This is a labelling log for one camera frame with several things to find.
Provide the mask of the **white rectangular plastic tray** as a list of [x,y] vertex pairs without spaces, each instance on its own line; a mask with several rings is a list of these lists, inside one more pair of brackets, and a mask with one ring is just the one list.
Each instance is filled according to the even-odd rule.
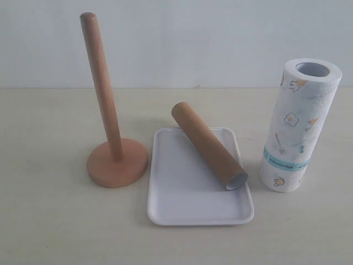
[[161,226],[240,225],[254,217],[248,184],[227,191],[180,128],[153,137],[147,200],[149,219]]

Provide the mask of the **wooden paper towel holder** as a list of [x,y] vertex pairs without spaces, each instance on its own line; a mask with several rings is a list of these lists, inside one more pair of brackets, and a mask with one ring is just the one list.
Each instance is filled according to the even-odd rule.
[[121,137],[97,16],[85,12],[80,15],[80,21],[107,138],[88,156],[87,171],[101,187],[124,187],[139,180],[145,173],[147,149],[136,140]]

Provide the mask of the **brown cardboard tube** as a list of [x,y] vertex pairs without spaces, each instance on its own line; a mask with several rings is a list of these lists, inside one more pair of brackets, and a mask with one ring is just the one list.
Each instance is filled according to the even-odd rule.
[[245,185],[247,172],[188,103],[177,103],[171,115],[227,190]]

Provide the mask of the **printed white paper towel roll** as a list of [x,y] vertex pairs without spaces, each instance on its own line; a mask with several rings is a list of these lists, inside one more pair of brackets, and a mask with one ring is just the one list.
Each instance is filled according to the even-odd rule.
[[288,193],[300,186],[341,78],[327,61],[285,63],[259,171],[268,188]]

